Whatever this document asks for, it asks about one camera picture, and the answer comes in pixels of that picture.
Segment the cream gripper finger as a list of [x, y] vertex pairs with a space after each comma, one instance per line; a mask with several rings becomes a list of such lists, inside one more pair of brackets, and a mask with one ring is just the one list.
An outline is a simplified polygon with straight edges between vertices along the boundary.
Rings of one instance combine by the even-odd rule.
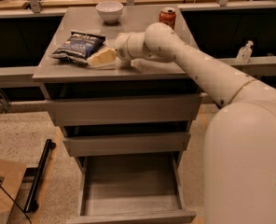
[[115, 61], [117, 55], [114, 49], [102, 49], [93, 55], [89, 56], [87, 63], [91, 67], [104, 67]]

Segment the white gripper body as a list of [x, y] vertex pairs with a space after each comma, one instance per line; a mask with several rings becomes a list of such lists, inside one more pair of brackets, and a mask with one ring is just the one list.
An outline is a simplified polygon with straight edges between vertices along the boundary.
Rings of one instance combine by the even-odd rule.
[[115, 40], [115, 50], [119, 59], [131, 60], [131, 55], [128, 49], [128, 40], [131, 33], [120, 33]]

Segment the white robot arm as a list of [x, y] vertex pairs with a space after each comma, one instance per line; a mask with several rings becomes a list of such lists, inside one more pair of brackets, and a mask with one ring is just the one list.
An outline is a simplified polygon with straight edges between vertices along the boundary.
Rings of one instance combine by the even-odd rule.
[[205, 224], [276, 224], [276, 89], [157, 22], [120, 33], [123, 61], [173, 61], [220, 107], [204, 139]]

